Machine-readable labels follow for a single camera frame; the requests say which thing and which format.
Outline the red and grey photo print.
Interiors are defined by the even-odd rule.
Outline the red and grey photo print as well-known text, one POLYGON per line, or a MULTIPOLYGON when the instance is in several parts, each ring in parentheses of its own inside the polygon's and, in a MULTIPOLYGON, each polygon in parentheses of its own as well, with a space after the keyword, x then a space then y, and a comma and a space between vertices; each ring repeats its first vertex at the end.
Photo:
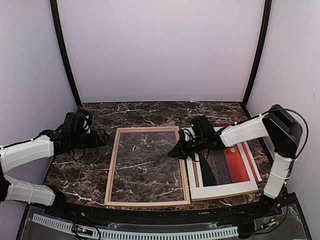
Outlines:
POLYGON ((248 161, 254 180, 262 181, 251 150, 246 142, 226 148, 224 150, 203 150, 198 155, 199 169, 204 187, 228 185, 249 182, 245 160, 248 161))

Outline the brown cardboard backing board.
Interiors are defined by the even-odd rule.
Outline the brown cardboard backing board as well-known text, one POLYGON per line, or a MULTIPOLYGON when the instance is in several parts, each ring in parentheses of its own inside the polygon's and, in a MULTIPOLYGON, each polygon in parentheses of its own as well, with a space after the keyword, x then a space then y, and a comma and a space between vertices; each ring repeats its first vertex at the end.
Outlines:
POLYGON ((258 191, 258 186, 252 173, 249 173, 249 181, 207 187, 196 187, 196 179, 193 172, 188 177, 192 201, 220 199, 255 193, 258 191))

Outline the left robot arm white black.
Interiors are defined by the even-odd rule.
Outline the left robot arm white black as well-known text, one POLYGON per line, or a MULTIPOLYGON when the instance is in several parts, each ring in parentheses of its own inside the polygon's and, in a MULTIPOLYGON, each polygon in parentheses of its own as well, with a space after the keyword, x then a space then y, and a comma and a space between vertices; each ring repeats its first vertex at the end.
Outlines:
POLYGON ((64 136, 45 130, 35 138, 0 147, 0 201, 16 201, 50 206, 60 218, 67 218, 70 206, 65 195, 52 186, 38 185, 10 177, 7 173, 27 163, 107 145, 109 135, 104 129, 92 130, 76 136, 64 136))

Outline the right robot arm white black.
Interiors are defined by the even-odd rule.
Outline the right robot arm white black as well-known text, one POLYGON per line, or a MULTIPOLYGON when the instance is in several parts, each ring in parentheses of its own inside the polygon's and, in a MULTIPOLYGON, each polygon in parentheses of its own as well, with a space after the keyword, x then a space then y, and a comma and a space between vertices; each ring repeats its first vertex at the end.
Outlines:
POLYGON ((269 110, 240 122, 215 130, 204 115, 193 118, 190 130, 178 131, 179 139, 168 157, 195 160, 203 150, 221 151, 242 142, 268 137, 274 147, 274 157, 266 185, 261 194, 262 201, 255 205, 255 213, 266 217, 275 208, 276 200, 290 179, 298 156, 305 148, 302 136, 309 136, 309 126, 301 125, 292 115, 301 114, 279 104, 269 110))

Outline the white mat board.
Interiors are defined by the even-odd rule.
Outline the white mat board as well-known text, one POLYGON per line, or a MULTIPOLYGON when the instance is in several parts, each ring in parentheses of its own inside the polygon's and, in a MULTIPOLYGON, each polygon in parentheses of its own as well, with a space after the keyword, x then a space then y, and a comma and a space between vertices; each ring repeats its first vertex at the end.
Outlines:
POLYGON ((262 181, 248 143, 211 151, 205 161, 186 160, 192 201, 219 199, 258 191, 262 181))

